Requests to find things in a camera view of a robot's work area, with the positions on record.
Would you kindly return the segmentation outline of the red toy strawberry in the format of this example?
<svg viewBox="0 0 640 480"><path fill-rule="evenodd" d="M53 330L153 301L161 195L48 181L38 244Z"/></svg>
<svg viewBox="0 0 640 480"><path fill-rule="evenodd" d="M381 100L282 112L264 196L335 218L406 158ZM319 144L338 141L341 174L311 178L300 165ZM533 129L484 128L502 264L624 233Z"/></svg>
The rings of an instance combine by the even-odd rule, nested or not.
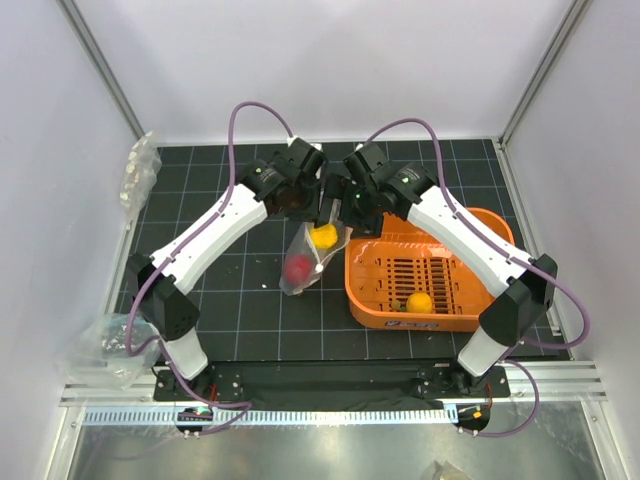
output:
<svg viewBox="0 0 640 480"><path fill-rule="evenodd" d="M284 278L291 284L302 284L310 276L313 261L303 254L292 255L285 260Z"/></svg>

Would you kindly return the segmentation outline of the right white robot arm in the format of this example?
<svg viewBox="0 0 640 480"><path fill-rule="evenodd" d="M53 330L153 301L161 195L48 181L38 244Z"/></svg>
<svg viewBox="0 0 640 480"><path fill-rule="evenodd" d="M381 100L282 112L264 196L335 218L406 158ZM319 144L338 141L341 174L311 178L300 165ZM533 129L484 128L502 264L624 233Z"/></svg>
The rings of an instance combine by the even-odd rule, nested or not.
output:
<svg viewBox="0 0 640 480"><path fill-rule="evenodd" d="M493 301L457 355L453 389L475 395L492 367L507 356L553 304L558 266L548 255L533 258L506 242L461 205L438 175L419 162L395 166L378 145L359 145L343 161L347 174L327 174L321 222L335 202L347 226L376 238L386 214L433 236L481 281Z"/></svg>

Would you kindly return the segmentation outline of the clear polka dot zip bag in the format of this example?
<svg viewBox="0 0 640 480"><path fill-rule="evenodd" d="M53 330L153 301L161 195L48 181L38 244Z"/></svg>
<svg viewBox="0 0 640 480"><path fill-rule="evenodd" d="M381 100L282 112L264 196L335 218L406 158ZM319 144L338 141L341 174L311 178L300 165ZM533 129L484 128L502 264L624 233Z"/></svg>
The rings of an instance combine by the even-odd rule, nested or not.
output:
<svg viewBox="0 0 640 480"><path fill-rule="evenodd" d="M347 227L343 222L336 221L329 223L336 226L339 234L338 243L329 250L316 249L310 238L310 231L314 228L314 224L311 222L304 222L296 232L287 252L282 266L279 286L283 293L287 296L300 295L304 290L315 284L322 276L323 272L327 269L332 258L340 251L343 250L351 239L352 229ZM307 255L313 261L313 269L310 276L302 284L291 284L284 278L284 263L285 260L297 254Z"/></svg>

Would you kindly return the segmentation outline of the yellow toy fruit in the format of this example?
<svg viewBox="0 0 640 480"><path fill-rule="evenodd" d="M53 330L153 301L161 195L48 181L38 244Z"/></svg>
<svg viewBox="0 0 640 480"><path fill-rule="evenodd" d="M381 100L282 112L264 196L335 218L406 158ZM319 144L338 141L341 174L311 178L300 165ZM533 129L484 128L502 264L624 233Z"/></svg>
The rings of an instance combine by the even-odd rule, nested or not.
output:
<svg viewBox="0 0 640 480"><path fill-rule="evenodd" d="M415 292L406 300L406 312L411 314L431 314L433 311L433 300L425 292Z"/></svg>
<svg viewBox="0 0 640 480"><path fill-rule="evenodd" d="M335 225L326 224L321 227L312 228L310 238L316 249L329 250L338 243L339 234Z"/></svg>

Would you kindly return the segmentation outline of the crumpled clear blue-zip bag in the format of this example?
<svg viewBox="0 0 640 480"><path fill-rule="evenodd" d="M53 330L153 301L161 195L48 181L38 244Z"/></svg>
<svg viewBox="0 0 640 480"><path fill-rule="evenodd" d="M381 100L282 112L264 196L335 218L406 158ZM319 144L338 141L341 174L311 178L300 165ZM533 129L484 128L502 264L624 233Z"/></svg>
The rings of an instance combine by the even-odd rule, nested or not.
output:
<svg viewBox="0 0 640 480"><path fill-rule="evenodd" d="M69 383L91 388L126 390L149 373L160 357L159 333L140 315L135 317L131 349L147 345L130 356L126 350L127 314L109 313L99 317L77 335L55 360L58 373Z"/></svg>

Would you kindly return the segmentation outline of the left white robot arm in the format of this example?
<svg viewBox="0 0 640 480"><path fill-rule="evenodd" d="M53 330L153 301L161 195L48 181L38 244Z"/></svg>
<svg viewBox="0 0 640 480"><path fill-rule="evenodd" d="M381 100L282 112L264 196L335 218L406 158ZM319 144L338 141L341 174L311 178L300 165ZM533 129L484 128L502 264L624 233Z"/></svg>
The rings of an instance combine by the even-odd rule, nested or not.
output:
<svg viewBox="0 0 640 480"><path fill-rule="evenodd" d="M204 398L212 386L196 332L200 312L190 292L229 247L269 217L316 220L326 161L320 144L294 136L269 160L232 165L231 185L189 228L150 255L129 257L131 309L155 328L164 357L179 372L176 386L188 399Z"/></svg>

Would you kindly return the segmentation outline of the spare polka dot bag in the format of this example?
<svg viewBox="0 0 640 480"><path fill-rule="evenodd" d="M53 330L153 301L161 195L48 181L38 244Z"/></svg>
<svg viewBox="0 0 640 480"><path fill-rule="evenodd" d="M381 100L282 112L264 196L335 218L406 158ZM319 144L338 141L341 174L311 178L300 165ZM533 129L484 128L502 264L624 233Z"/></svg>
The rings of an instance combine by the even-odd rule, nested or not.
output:
<svg viewBox="0 0 640 480"><path fill-rule="evenodd" d="M157 135L151 130L133 145L125 165L119 199L128 222L145 206L161 167Z"/></svg>

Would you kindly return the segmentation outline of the orange plastic basket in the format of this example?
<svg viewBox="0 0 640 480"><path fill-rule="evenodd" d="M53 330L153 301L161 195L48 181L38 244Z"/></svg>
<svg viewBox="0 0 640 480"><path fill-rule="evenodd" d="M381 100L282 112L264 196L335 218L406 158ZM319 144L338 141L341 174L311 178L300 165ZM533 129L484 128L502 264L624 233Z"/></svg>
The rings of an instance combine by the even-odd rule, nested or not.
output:
<svg viewBox="0 0 640 480"><path fill-rule="evenodd" d="M472 333L493 301L441 242L391 215L379 238L349 241L344 275L351 314L372 329ZM415 292L431 296L431 314L406 312L406 300Z"/></svg>

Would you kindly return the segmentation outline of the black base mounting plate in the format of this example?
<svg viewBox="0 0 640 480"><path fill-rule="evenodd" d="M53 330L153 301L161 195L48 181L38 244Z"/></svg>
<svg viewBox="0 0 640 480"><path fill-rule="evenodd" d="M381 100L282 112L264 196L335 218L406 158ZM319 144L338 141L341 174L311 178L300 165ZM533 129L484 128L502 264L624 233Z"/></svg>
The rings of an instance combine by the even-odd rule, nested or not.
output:
<svg viewBox="0 0 640 480"><path fill-rule="evenodd" d="M293 403L348 403L400 398L506 399L505 369L472 379L445 359L212 362L187 386L207 400L252 401L273 408Z"/></svg>

